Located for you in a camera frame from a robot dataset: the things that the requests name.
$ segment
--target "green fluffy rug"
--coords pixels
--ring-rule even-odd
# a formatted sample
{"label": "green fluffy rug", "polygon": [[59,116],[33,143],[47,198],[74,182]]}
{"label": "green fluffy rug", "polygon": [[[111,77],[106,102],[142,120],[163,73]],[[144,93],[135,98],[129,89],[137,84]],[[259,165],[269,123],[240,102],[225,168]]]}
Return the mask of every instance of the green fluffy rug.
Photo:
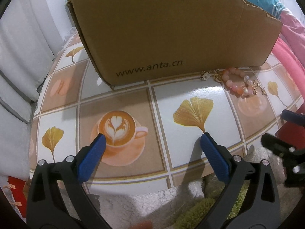
{"label": "green fluffy rug", "polygon": [[[227,219],[231,219],[238,214],[245,199],[247,190],[248,185],[244,184]],[[174,228],[194,229],[199,224],[199,222],[205,217],[210,208],[214,205],[221,192],[222,189],[214,191],[213,194],[210,195],[210,197],[203,198],[189,211],[179,216],[174,224]]]}

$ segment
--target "coffee cup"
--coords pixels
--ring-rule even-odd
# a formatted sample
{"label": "coffee cup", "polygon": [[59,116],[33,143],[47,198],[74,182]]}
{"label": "coffee cup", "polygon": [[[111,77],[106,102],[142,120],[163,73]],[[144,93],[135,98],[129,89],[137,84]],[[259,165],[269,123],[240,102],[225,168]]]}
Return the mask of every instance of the coffee cup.
{"label": "coffee cup", "polygon": [[105,135],[107,149],[115,153],[132,145],[135,139],[148,134],[147,127],[137,126],[129,113],[120,110],[106,113],[99,120],[97,130]]}

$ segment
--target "cup handle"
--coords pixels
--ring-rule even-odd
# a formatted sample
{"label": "cup handle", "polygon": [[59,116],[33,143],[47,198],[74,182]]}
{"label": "cup handle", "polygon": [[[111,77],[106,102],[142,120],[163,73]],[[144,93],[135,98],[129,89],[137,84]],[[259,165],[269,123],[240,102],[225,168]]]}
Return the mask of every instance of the cup handle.
{"label": "cup handle", "polygon": [[135,129],[135,139],[145,137],[148,134],[148,128],[145,126],[139,126]]}

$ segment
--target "gold charm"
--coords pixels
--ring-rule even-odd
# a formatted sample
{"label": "gold charm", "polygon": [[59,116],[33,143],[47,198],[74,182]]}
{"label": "gold charm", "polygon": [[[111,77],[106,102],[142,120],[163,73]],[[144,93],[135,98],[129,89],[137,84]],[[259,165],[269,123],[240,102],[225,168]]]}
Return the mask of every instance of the gold charm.
{"label": "gold charm", "polygon": [[218,83],[222,81],[222,76],[219,73],[219,69],[216,69],[216,74],[214,74],[214,81]]}
{"label": "gold charm", "polygon": [[265,88],[256,80],[253,81],[254,85],[254,94],[257,94],[257,88],[260,87],[263,95],[267,95]]}
{"label": "gold charm", "polygon": [[201,79],[202,81],[208,80],[208,79],[210,78],[210,76],[211,76],[211,74],[210,74],[208,71],[201,72],[200,74],[201,74],[200,79]]}

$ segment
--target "cardboard box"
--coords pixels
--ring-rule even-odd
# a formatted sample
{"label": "cardboard box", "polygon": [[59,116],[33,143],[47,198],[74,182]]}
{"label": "cardboard box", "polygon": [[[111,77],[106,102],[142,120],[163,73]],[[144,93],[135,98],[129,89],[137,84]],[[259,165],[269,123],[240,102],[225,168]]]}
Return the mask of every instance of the cardboard box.
{"label": "cardboard box", "polygon": [[282,28],[244,0],[68,0],[68,6],[109,85],[263,65]]}

